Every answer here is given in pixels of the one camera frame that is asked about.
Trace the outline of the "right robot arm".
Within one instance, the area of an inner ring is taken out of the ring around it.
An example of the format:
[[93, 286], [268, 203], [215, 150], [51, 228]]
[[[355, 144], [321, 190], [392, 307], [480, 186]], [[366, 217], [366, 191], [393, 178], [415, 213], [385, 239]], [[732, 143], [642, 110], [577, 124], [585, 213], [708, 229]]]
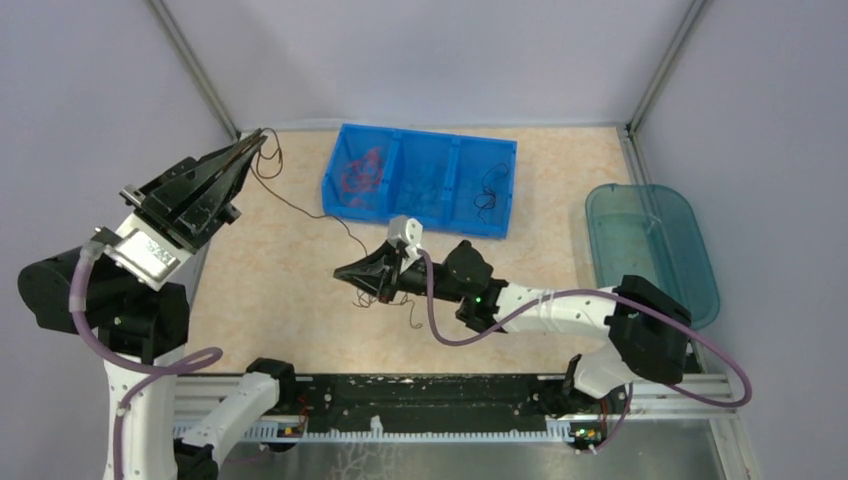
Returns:
[[468, 240], [445, 259], [402, 242], [384, 242], [364, 258], [338, 267], [335, 279], [381, 303], [399, 293], [426, 300], [434, 338], [451, 347], [494, 334], [545, 333], [600, 341], [569, 362], [563, 398], [590, 411], [614, 389], [643, 379], [677, 385], [684, 376], [691, 325], [688, 310], [651, 282], [626, 275], [603, 289], [531, 288], [494, 277], [494, 268]]

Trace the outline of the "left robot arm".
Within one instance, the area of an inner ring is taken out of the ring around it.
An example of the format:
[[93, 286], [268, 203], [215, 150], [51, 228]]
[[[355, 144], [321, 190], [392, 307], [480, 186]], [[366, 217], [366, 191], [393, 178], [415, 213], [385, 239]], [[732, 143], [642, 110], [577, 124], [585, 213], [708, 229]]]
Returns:
[[262, 131], [188, 157], [122, 198], [130, 214], [79, 247], [23, 268], [19, 294], [39, 327], [79, 336], [103, 362], [109, 386], [108, 479], [214, 479], [264, 414], [300, 399], [294, 367], [259, 358], [234, 393], [182, 436], [173, 433], [176, 381], [217, 362], [220, 348], [185, 350], [186, 288], [174, 281], [225, 225], [265, 143]]

